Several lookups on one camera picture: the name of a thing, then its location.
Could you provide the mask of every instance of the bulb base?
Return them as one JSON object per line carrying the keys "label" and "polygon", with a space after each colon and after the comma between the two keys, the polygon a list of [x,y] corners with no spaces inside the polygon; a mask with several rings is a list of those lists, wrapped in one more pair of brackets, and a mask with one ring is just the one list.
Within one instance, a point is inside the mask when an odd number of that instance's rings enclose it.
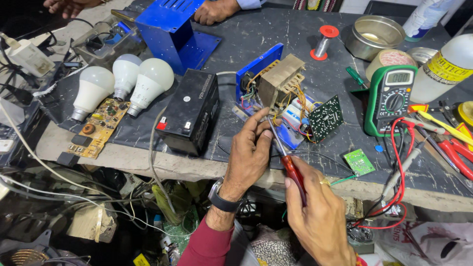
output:
{"label": "bulb base", "polygon": [[134,104],[130,104],[130,107],[128,108],[128,111],[126,111],[128,114],[130,114],[131,116],[137,116],[141,111],[143,110],[143,108],[139,107],[139,106],[136,106]]}
{"label": "bulb base", "polygon": [[128,91],[122,88],[115,88],[114,99],[117,102],[124,102],[126,96],[128,95]]}
{"label": "bulb base", "polygon": [[89,112],[86,112],[84,110],[80,110],[77,108],[74,108],[74,111],[72,112],[72,115],[70,116],[72,119],[77,120],[77,121],[84,121],[86,117],[90,114]]}

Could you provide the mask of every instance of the black battery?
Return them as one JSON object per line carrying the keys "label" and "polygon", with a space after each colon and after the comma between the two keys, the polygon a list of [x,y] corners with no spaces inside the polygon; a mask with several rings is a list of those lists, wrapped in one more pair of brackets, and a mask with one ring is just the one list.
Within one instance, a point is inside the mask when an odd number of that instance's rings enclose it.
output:
{"label": "black battery", "polygon": [[218,108],[217,75],[188,69],[156,130],[172,151],[200,156],[207,147]]}

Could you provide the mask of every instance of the maroon shirt sleeve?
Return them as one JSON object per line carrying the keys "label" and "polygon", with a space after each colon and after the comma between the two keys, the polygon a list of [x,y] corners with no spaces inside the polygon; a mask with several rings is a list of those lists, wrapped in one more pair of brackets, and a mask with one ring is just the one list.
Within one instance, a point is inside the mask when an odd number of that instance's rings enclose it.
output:
{"label": "maroon shirt sleeve", "polygon": [[230,250],[234,228],[215,231],[207,226],[204,217],[192,234],[177,266],[223,266]]}

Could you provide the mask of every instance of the pliers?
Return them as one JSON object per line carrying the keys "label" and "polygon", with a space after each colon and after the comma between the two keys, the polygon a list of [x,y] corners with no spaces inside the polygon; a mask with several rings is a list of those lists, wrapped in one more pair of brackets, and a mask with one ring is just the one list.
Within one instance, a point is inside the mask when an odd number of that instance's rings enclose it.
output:
{"label": "pliers", "polygon": [[458,156],[458,153],[460,153],[461,155],[465,156],[465,158],[473,162],[473,152],[463,146],[458,140],[450,139],[448,136],[435,134],[432,137],[438,143],[439,147],[460,169],[460,173],[466,176],[466,178],[469,180],[473,181],[473,171],[467,167],[460,156]]}

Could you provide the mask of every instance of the workbench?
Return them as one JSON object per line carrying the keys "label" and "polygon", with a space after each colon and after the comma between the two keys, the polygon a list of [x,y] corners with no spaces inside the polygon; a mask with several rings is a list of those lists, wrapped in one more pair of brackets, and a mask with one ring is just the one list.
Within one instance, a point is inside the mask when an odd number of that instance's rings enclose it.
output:
{"label": "workbench", "polygon": [[[95,23],[107,16],[106,13],[103,17],[96,16],[93,12],[93,9],[85,10],[79,17]],[[322,102],[338,94],[345,123],[321,143],[303,142],[298,149],[318,151],[344,162],[343,154],[362,148],[376,167],[376,171],[361,176],[357,180],[337,184],[333,190],[340,196],[374,200],[380,195],[383,184],[393,172],[394,152],[389,139],[370,137],[363,132],[361,100],[349,92],[357,89],[358,85],[345,68],[351,66],[364,77],[364,69],[369,64],[352,57],[343,45],[343,40],[347,32],[351,31],[353,22],[361,16],[263,8],[240,11],[224,22],[210,27],[193,23],[193,28],[222,38],[221,43],[205,63],[202,69],[204,71],[237,71],[277,43],[284,44],[281,58],[292,53],[305,61],[306,70],[302,72],[305,80],[301,85],[307,87],[306,94]],[[393,19],[401,25],[406,20],[405,18]],[[310,57],[309,52],[315,48],[320,38],[319,28],[322,25],[335,26],[341,34],[332,40],[327,51],[328,59],[315,61]],[[407,51],[413,47],[423,46],[438,50],[449,39],[445,29],[437,26],[418,43],[405,41],[397,49]],[[173,154],[156,134],[157,143],[154,147],[157,152],[154,155],[154,168],[160,178],[196,181],[203,178],[215,179],[225,174],[228,155],[219,148],[217,143],[229,151],[232,137],[243,126],[240,118],[232,112],[235,106],[234,82],[232,76],[219,77],[220,114],[209,147],[202,158]],[[446,93],[442,99],[450,103],[473,100],[471,89],[467,89],[472,85],[473,80],[470,78]],[[167,102],[166,99],[157,99],[152,103],[155,106],[151,106],[149,112],[155,112],[156,117]],[[152,121],[138,125],[134,129],[135,133],[127,138],[127,143],[116,141],[120,139],[120,130],[117,129],[96,160],[80,158],[79,163],[151,176],[147,150],[151,127]],[[74,134],[51,122],[36,147],[37,155],[44,160],[56,161],[60,153],[66,150]],[[376,145],[382,145],[385,151],[375,151]],[[307,153],[301,153],[298,156],[321,170],[332,182],[339,180],[340,177],[351,175],[350,172],[346,172],[324,158]],[[279,158],[272,158],[271,169],[267,169],[256,185],[270,189],[283,189],[284,174],[281,169]],[[404,201],[413,205],[440,211],[473,211],[472,193],[451,172],[444,171],[435,159],[424,152],[407,172],[406,187],[408,189],[405,192]]]}

